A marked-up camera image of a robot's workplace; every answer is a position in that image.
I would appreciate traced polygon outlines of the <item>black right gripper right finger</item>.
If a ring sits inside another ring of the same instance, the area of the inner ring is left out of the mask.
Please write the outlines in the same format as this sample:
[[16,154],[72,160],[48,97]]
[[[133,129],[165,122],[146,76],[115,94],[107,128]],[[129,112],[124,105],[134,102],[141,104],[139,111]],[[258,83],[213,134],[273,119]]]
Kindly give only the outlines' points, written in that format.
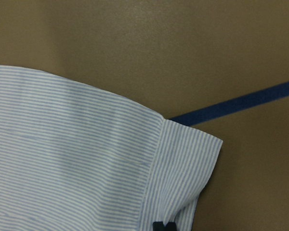
[[176,223],[168,222],[165,226],[165,231],[176,231]]

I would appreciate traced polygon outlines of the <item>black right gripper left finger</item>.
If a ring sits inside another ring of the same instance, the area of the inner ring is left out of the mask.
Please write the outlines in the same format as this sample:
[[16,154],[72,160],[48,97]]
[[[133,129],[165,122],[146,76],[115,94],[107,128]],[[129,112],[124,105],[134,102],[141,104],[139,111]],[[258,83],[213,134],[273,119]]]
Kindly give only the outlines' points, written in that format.
[[162,221],[155,221],[152,224],[153,226],[153,231],[164,231],[165,230],[165,226],[164,223]]

